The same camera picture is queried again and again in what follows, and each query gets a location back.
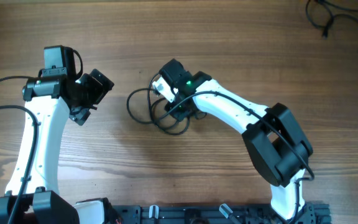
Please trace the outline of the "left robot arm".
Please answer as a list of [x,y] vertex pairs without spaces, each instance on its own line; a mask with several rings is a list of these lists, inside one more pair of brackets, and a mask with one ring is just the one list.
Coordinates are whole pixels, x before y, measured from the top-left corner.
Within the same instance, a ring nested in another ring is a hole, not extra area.
[[71,205],[58,190],[58,160],[67,120],[83,125],[114,83],[97,69],[77,70],[79,53],[62,45],[44,48],[45,67],[22,89],[25,128],[19,157],[0,197],[0,223],[119,223],[107,198]]

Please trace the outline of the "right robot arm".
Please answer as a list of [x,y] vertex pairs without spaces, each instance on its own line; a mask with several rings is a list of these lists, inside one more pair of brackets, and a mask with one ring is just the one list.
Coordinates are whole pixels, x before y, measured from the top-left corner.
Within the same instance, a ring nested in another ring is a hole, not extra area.
[[313,148],[292,112],[281,103],[269,108],[245,100],[206,73],[192,75],[175,59],[158,76],[151,85],[168,101],[168,115],[180,121],[200,111],[241,134],[254,168],[270,184],[272,209],[295,223],[305,204],[302,183],[314,174],[308,165]]

